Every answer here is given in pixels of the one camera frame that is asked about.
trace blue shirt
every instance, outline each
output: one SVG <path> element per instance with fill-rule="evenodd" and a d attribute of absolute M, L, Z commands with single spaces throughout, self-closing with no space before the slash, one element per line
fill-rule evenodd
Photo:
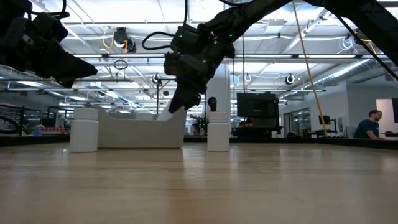
<path fill-rule="evenodd" d="M 366 134 L 367 131 L 372 131 L 375 136 L 379 137 L 379 123 L 369 119 L 361 121 L 356 128 L 354 138 L 370 139 L 368 134 Z"/>

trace ceiling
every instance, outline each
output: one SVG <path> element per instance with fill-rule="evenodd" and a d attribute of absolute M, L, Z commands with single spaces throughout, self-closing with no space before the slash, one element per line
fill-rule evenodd
<path fill-rule="evenodd" d="M 62 8 L 61 0 L 30 0 L 34 3 L 34 11 L 59 11 Z M 65 50 L 71 54 L 123 54 L 121 48 L 113 45 L 112 34 L 117 27 L 126 27 L 130 38 L 134 40 L 137 46 L 137 54 L 155 54 L 166 53 L 169 49 L 154 51 L 144 50 L 141 46 L 142 39 L 155 31 L 162 31 L 174 34 L 177 27 L 182 25 L 184 15 L 183 0 L 68 0 L 67 11 L 71 14 L 69 18 L 62 22 L 69 30 L 69 36 L 61 42 Z M 201 22 L 209 21 L 214 16 L 226 9 L 222 2 L 217 0 L 189 0 L 188 1 L 188 22 L 192 26 L 197 26 Z M 388 8 L 389 11 L 397 17 L 398 8 Z M 302 1 L 297 4 L 297 14 L 301 29 L 306 29 L 304 33 L 305 50 L 308 54 L 365 54 L 362 46 L 353 43 L 352 39 L 346 40 L 348 31 L 324 8 L 313 7 Z M 347 20 L 351 28 L 356 26 Z M 298 35 L 298 28 L 293 12 L 293 5 L 290 3 L 283 8 L 269 14 L 261 21 L 251 26 L 245 35 L 235 43 L 237 54 L 303 54 L 302 46 Z M 155 47 L 168 44 L 170 37 L 155 36 L 149 39 L 147 46 Z M 162 78 L 173 78 L 164 75 L 163 59 L 161 58 L 125 58 L 129 62 L 129 67 L 125 70 L 117 70 L 113 63 L 115 60 L 101 58 L 86 59 L 96 65 L 98 74 L 93 77 L 87 77 L 91 81 L 78 82 L 74 88 L 110 88 L 110 89 L 137 89 L 134 91 L 115 92 L 118 97 L 110 95 L 99 96 L 95 92 L 79 93 L 80 100 L 68 99 L 68 101 L 77 101 L 79 103 L 88 100 L 96 102 L 117 103 L 125 99 L 129 103 L 155 103 L 153 97 L 156 92 L 143 93 L 138 90 L 155 88 L 152 78 L 155 74 Z M 348 64 L 357 61 L 354 59 L 324 59 L 310 60 L 310 69 L 315 78 L 341 64 Z M 223 62 L 229 68 L 232 78 L 234 78 L 235 88 L 243 88 L 245 82 L 246 88 L 301 88 L 308 85 L 308 72 L 303 58 L 296 60 L 247 60 L 245 64 L 242 61 L 234 65 L 231 61 Z M 292 86 L 286 86 L 284 78 L 292 74 L 296 82 Z M 369 73 L 365 71 L 358 72 L 350 80 L 355 82 L 360 79 L 366 79 Z M 382 78 L 372 78 L 369 83 L 377 85 L 377 81 L 383 83 Z M 14 87 L 28 87 L 21 83 L 12 83 Z M 56 83 L 43 83 L 46 86 L 56 87 Z M 164 87 L 174 89 L 176 83 L 168 82 Z M 67 96 L 67 92 L 57 91 L 57 93 Z M 160 97 L 164 102 L 170 99 L 169 96 Z"/>

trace computer monitor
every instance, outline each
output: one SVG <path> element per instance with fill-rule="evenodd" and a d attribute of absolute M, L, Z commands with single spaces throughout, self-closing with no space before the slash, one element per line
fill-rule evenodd
<path fill-rule="evenodd" d="M 239 117 L 275 118 L 279 116 L 278 98 L 270 93 L 238 93 Z"/>
<path fill-rule="evenodd" d="M 318 115 L 318 118 L 319 118 L 319 124 L 322 124 L 321 116 Z M 325 124 L 327 124 L 327 125 L 330 124 L 330 117 L 329 116 L 323 116 L 323 120 L 325 121 Z"/>

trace man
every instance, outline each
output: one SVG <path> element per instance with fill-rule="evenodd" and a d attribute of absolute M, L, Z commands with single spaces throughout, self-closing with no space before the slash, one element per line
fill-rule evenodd
<path fill-rule="evenodd" d="M 205 117 L 205 114 L 206 114 L 206 121 L 208 121 L 209 120 L 209 113 L 210 113 L 210 111 L 217 111 L 217 99 L 215 98 L 215 97 L 210 97 L 208 100 L 207 100 L 207 104 L 208 104 L 208 106 L 206 107 L 206 113 L 205 113 L 205 110 L 203 110 L 203 112 L 202 112 L 202 114 L 201 114 L 201 117 L 202 118 L 204 118 Z"/>
<path fill-rule="evenodd" d="M 382 117 L 382 112 L 372 110 L 369 112 L 369 119 L 360 122 L 356 128 L 354 138 L 360 139 L 380 139 L 379 137 L 379 123 Z"/>

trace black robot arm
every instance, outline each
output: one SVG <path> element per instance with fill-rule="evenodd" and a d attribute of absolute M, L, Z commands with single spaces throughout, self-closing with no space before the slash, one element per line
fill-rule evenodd
<path fill-rule="evenodd" d="M 169 112 L 182 106 L 189 109 L 200 103 L 200 94 L 214 76 L 225 57 L 234 58 L 233 42 L 267 14 L 290 0 L 253 0 L 231 7 L 198 28 L 184 24 L 178 27 L 167 53 L 164 69 L 177 77 L 177 89 Z M 324 7 L 337 16 L 351 19 L 396 65 L 398 65 L 397 19 L 376 0 L 306 0 Z"/>

